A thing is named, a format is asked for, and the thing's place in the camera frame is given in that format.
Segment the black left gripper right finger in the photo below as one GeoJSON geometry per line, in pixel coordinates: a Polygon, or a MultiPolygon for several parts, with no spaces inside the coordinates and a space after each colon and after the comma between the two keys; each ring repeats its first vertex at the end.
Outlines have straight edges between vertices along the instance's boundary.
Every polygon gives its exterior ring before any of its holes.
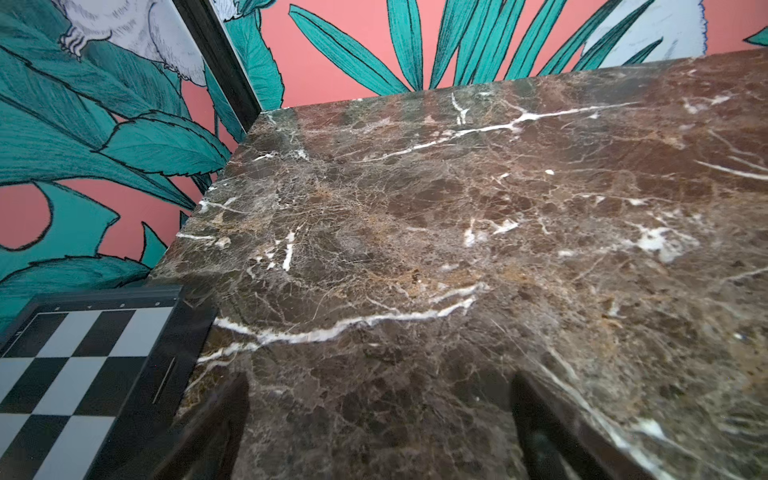
{"type": "Polygon", "coordinates": [[[566,479],[567,468],[581,479],[652,477],[532,374],[515,372],[510,403],[529,478],[566,479]]]}

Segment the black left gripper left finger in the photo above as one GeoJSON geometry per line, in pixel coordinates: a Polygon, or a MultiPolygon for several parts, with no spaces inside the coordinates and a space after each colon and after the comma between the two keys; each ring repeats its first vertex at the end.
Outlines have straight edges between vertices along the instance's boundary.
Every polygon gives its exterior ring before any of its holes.
{"type": "Polygon", "coordinates": [[[238,373],[220,385],[172,435],[152,479],[229,479],[249,412],[249,383],[238,373]]]}

